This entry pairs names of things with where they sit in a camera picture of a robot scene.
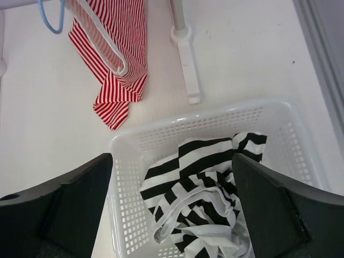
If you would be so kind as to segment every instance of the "red and white striped clothing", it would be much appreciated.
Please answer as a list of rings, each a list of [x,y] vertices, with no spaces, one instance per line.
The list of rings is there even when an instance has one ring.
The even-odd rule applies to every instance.
[[[102,84],[93,108],[116,130],[147,78],[144,0],[66,0],[75,16],[69,37]]]

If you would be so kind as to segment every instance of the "black and white striped clothing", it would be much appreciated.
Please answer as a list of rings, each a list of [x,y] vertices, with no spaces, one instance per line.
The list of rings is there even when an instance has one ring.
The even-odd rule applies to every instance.
[[[244,257],[250,241],[232,168],[234,153],[260,162],[267,137],[188,139],[158,161],[140,187],[158,243],[171,237],[186,258]]]

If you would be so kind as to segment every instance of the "plastic basket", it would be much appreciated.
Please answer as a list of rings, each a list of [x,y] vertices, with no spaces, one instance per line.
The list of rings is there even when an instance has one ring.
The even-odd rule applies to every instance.
[[[147,169],[175,153],[186,138],[231,137],[243,131],[268,136],[265,166],[328,190],[310,133],[297,109],[283,99],[258,99],[119,130],[110,143],[114,165],[108,193],[117,258],[182,257],[171,241],[158,245],[152,238],[151,214],[139,192]]]

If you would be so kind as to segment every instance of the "blue hanger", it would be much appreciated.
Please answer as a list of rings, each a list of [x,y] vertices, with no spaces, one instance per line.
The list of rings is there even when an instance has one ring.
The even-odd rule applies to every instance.
[[[55,34],[60,34],[62,32],[63,29],[63,19],[65,17],[65,0],[61,0],[61,10],[60,10],[60,25],[58,30],[55,30],[50,23],[48,22],[48,19],[45,15],[44,12],[44,7],[43,7],[43,2],[42,0],[38,0],[38,7],[39,7],[39,12],[41,13],[43,22],[45,23],[45,25],[48,27],[49,30],[51,30],[51,32],[55,33]]]

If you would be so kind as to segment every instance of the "white floor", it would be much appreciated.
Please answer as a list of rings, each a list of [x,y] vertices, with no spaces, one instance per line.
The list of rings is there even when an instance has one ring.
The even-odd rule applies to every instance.
[[[45,3],[57,24],[59,1]],[[262,96],[299,106],[334,192],[344,194],[342,156],[291,0],[187,0],[204,99],[188,104],[167,0],[147,1],[149,80],[123,127]],[[92,110],[100,85],[64,32],[45,28],[37,5],[5,11],[1,79],[0,196],[72,170],[106,150],[111,131]],[[94,258],[114,257],[105,207]]]

